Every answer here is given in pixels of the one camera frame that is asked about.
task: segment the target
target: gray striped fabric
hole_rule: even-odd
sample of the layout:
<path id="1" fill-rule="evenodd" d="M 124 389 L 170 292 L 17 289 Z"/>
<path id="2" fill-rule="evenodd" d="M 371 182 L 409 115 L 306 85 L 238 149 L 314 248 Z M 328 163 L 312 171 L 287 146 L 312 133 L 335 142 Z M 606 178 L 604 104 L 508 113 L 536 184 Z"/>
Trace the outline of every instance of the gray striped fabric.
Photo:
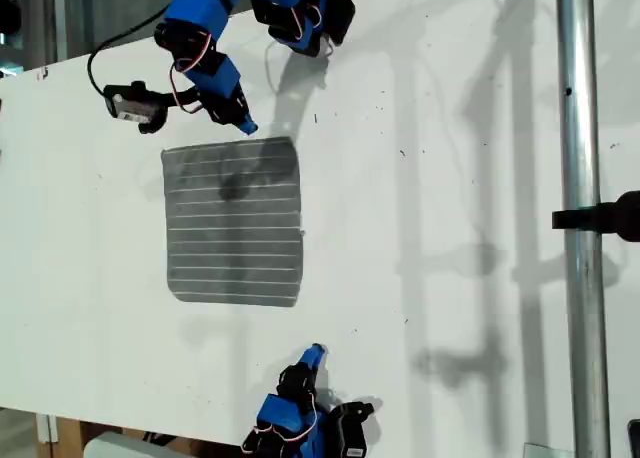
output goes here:
<path id="1" fill-rule="evenodd" d="M 288 138 L 162 153 L 167 279 L 182 301 L 293 306 L 300 175 Z"/>

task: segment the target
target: blue robotic arm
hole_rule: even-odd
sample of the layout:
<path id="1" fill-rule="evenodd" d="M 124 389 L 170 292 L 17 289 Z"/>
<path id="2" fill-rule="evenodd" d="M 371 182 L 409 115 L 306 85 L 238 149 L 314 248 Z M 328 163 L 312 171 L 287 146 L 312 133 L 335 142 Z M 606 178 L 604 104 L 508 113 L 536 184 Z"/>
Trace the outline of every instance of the blue robotic arm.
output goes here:
<path id="1" fill-rule="evenodd" d="M 256 458 L 364 458 L 362 423 L 373 406 L 345 403 L 329 412 L 316 402 L 315 381 L 324 349 L 314 344 L 280 374 L 277 394 L 267 395 L 256 426 L 241 446 Z"/>
<path id="2" fill-rule="evenodd" d="M 216 44 L 238 0 L 173 0 L 155 39 L 169 50 L 174 66 L 195 85 L 211 119 L 247 134 L 257 130 L 240 86 L 240 73 Z M 317 56 L 320 37 L 341 44 L 355 7 L 351 0 L 251 0 L 254 14 L 269 33 L 293 51 Z"/>

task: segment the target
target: red wire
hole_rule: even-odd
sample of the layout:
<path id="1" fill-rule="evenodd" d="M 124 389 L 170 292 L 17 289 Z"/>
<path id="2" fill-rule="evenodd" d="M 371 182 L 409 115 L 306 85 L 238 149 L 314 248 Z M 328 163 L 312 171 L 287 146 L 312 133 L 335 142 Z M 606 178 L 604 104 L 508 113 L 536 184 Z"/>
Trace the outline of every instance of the red wire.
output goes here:
<path id="1" fill-rule="evenodd" d="M 308 430 L 306 430 L 303 433 L 300 433 L 298 436 L 293 437 L 293 438 L 285 438 L 284 436 L 282 436 L 278 431 L 276 431 L 276 429 L 273 427 L 273 425 L 271 425 L 269 428 L 264 428 L 264 429 L 260 429 L 257 426 L 253 427 L 253 432 L 256 434 L 259 433 L 267 433 L 269 431 L 273 431 L 276 435 L 278 435 L 282 441 L 284 441 L 285 443 L 294 443 L 296 441 L 300 441 L 301 439 L 303 439 L 305 436 L 307 436 L 309 433 L 311 433 L 311 431 L 316 427 L 316 425 L 318 424 L 318 411 L 316 410 L 316 399 L 313 396 L 313 393 L 309 393 L 309 396 L 311 396 L 311 408 L 313 408 L 313 423 L 311 424 L 311 426 L 309 427 Z M 244 443 L 242 443 L 240 445 L 240 450 L 242 451 L 242 453 L 244 453 L 245 455 L 252 455 L 253 453 L 255 453 L 255 451 L 250 451 L 245 449 L 244 447 Z"/>
<path id="2" fill-rule="evenodd" d="M 180 103 L 180 100 L 178 100 L 178 90 L 176 90 L 176 84 L 173 81 L 173 70 L 175 69 L 175 67 L 176 64 L 174 62 L 169 69 L 169 81 L 171 82 L 171 93 L 173 93 L 173 99 L 176 100 L 176 105 L 178 105 L 182 111 L 193 115 L 194 113 L 197 113 L 202 109 L 202 105 L 196 106 L 193 110 L 187 110 L 184 106 L 182 106 L 182 103 Z"/>
<path id="3" fill-rule="evenodd" d="M 178 70 L 178 71 L 180 71 L 180 73 L 186 73 L 187 71 L 191 71 L 196 66 L 198 66 L 198 63 L 200 63 L 200 61 L 202 61 L 202 58 L 204 58 L 204 55 L 207 54 L 207 51 L 209 50 L 209 45 L 210 44 L 211 44 L 211 33 L 209 33 L 209 36 L 207 36 L 207 41 L 205 42 L 204 47 L 202 48 L 202 51 L 196 57 L 196 59 L 193 60 L 193 62 L 189 66 L 187 66 L 186 68 L 183 68 L 182 70 Z"/>
<path id="4" fill-rule="evenodd" d="M 304 438 L 309 433 L 311 433 L 311 430 L 313 430 L 316 427 L 316 424 L 318 423 L 318 412 L 316 411 L 316 400 L 315 400 L 315 398 L 313 396 L 313 393 L 309 393 L 309 396 L 311 396 L 311 408 L 313 408 L 314 417 L 313 417 L 313 423 L 311 424 L 311 426 L 309 427 L 309 429 L 307 431 L 305 431 L 304 433 L 300 433 L 295 438 L 285 438 L 280 433 L 278 433 L 275 429 L 273 430 L 273 432 L 276 435 L 278 435 L 280 438 L 282 438 L 282 441 L 284 441 L 285 443 L 293 443 L 293 442 L 296 442 L 296 441 L 300 441 L 302 438 Z"/>

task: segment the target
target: silver pole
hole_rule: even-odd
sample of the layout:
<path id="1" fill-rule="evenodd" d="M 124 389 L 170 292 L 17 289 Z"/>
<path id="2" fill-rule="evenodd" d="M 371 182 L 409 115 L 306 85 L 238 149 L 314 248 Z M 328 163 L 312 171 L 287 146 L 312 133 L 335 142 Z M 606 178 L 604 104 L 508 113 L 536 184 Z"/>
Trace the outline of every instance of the silver pole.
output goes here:
<path id="1" fill-rule="evenodd" d="M 566 210 L 600 202 L 593 0 L 558 0 L 562 173 Z M 565 232 L 577 458 L 610 458 L 602 240 Z"/>

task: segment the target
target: white table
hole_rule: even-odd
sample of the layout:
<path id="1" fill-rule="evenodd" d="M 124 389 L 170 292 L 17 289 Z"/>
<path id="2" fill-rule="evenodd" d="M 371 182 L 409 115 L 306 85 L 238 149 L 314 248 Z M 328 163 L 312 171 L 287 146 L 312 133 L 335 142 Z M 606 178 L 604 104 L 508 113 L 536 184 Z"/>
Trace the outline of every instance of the white table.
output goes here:
<path id="1" fill-rule="evenodd" d="M 172 110 L 141 136 L 109 117 L 86 58 L 43 81 L 0 81 L 0 405 L 240 443 L 278 373 L 320 342 L 319 387 L 375 399 L 374 458 L 572 448 L 551 230 L 555 0 L 354 1 L 326 72 L 286 66 L 250 14 L 221 44 L 254 137 L 287 134 L 300 155 L 304 278 L 291 309 L 186 304 L 167 288 L 160 152 L 239 132 Z M 636 1 L 596 0 L 604 199 L 640 181 Z M 168 90 L 169 66 L 146 40 L 104 52 L 95 74 Z M 640 248 L 605 238 L 605 253 L 619 457 L 640 417 Z"/>

